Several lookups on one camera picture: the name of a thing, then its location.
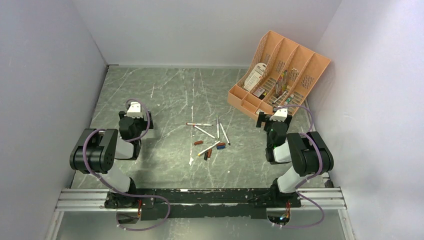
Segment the white pen black tip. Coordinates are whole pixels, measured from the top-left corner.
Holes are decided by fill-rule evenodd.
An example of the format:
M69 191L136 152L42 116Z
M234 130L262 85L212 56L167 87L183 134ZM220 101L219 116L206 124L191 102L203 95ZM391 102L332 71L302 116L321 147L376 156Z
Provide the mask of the white pen black tip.
M225 129L224 129L224 127L223 127L223 125L222 125L222 123L221 123L221 122L219 122L219 126L220 126L220 128L221 128L221 130L222 130L223 136L224 136L224 138L225 138L225 140L226 140L227 144L230 146L230 145L231 145L231 142L230 142L230 140L229 140L229 138L228 138L228 135L227 135L227 133L226 133L226 131L225 131Z

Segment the dark red pen cap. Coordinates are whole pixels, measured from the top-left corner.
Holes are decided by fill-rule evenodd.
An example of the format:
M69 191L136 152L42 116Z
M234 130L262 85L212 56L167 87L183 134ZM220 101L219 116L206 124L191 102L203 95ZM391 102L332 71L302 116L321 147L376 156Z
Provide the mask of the dark red pen cap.
M211 158L212 151L213 151L212 149L209 149L209 150L208 150L208 152L207 152L207 158L208 158L208 159L210 159L210 158Z

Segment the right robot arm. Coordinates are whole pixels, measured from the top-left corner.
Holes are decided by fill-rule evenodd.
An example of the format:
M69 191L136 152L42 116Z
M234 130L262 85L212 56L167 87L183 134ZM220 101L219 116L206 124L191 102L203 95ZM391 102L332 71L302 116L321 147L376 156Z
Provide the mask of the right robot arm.
M317 131L288 133L292 116L279 109L273 114L258 113L256 127L266 132L265 157L270 164L289 164L291 167L278 177L270 193L270 202L282 207L289 194L305 182L334 167L334 158Z

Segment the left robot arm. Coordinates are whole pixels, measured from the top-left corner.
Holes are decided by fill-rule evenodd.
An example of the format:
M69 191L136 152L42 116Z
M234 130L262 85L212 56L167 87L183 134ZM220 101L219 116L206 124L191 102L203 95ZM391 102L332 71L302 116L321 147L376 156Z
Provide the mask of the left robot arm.
M152 114L147 112L148 117L143 114L127 116L127 113L120 111L118 129L108 128L96 131L94 128L86 128L75 147L73 148L69 164L70 167L83 174L90 174L87 169L83 148L86 144L85 155L91 171L95 177L100 177L106 181L109 190L115 193L115 188L120 193L118 201L126 208L134 207L139 200L139 194L134 180L125 175L117 166L115 160L135 161L139 157L142 142L140 139L129 142L142 135L146 130L154 128Z

